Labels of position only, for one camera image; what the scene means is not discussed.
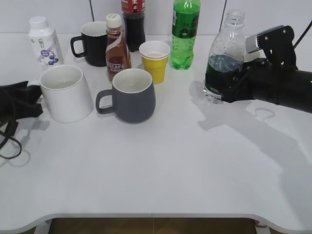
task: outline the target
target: green soda bottle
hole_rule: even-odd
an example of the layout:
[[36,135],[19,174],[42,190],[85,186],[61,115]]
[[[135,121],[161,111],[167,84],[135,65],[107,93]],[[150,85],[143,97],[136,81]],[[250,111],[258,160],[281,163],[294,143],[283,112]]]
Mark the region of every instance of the green soda bottle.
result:
[[200,0],[175,0],[171,53],[171,64],[175,69],[187,70],[192,65],[200,6]]

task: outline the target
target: clear water bottle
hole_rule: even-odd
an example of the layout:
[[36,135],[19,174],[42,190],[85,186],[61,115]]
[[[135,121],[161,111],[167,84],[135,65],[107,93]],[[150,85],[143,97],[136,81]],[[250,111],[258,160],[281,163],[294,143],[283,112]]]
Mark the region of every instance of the clear water bottle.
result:
[[175,69],[187,70],[192,65],[200,6],[200,0],[175,0],[171,53],[171,63]]
[[[240,10],[228,11],[223,29],[214,39],[211,46],[207,72],[230,72],[243,68],[245,58],[245,36],[243,34],[245,13]],[[215,104],[222,104],[222,94],[205,84],[204,95]]]

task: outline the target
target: white mug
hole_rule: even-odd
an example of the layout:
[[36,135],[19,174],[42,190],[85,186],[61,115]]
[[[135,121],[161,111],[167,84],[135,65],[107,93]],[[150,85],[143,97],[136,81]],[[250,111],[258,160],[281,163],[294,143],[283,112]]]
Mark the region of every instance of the white mug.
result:
[[55,121],[73,123],[86,118],[92,112],[91,92],[78,67],[52,67],[40,76],[39,84],[48,111]]

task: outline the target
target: gray mug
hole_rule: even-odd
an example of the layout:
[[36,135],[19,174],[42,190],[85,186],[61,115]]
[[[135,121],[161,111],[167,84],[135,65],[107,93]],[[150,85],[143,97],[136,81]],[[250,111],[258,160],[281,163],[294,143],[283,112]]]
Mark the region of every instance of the gray mug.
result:
[[[113,96],[113,106],[100,108],[105,96]],[[141,123],[154,113],[156,97],[152,76],[141,69],[126,69],[115,75],[113,89],[97,94],[96,108],[99,114],[115,112],[118,118],[128,123]]]

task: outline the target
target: plastic bottle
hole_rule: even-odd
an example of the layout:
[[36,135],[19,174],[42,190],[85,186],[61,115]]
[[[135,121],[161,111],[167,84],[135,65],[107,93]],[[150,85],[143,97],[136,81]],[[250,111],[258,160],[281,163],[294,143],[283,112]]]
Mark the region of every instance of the plastic bottle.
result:
[[121,6],[128,48],[131,52],[138,51],[140,45],[145,42],[145,0],[121,0]]
[[175,69],[187,70],[192,65],[200,6],[200,0],[175,0],[171,53],[171,63]]
[[131,68],[130,52],[121,26],[121,16],[109,14],[106,16],[107,48],[106,63],[109,80],[125,69]]
[[29,19],[30,31],[28,37],[40,69],[46,70],[52,66],[62,65],[63,56],[59,46],[57,34],[49,27],[48,20],[43,16]]
[[[242,70],[245,58],[244,19],[244,12],[228,11],[224,27],[211,46],[206,75],[210,72]],[[212,103],[222,104],[222,94],[209,84],[204,86],[204,95]]]

